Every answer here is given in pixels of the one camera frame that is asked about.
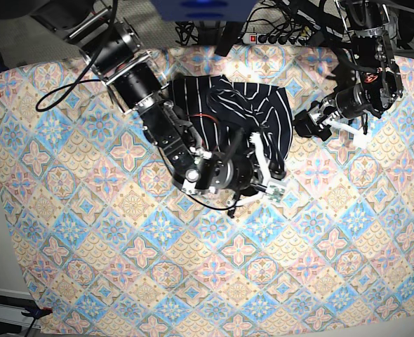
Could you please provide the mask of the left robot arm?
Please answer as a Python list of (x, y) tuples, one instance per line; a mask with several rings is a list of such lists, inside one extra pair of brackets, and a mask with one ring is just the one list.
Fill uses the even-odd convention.
[(381, 118), (403, 95), (400, 69), (389, 37), (386, 6), (371, 1), (336, 1), (350, 43), (338, 48), (326, 25), (321, 31), (341, 65), (351, 69), (355, 84), (314, 103), (295, 116), (293, 125), (303, 138), (327, 140), (332, 130), (353, 135), (353, 144), (366, 148), (372, 140), (368, 118)]

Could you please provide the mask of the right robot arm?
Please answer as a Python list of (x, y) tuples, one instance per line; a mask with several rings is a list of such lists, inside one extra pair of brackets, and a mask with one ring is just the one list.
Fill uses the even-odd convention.
[(157, 78), (151, 56), (113, 1), (0, 1), (0, 20), (29, 16), (77, 46), (121, 112), (135, 112), (187, 196), (231, 190), (227, 207), (257, 199), (279, 203), (292, 136), (286, 92), (224, 76)]

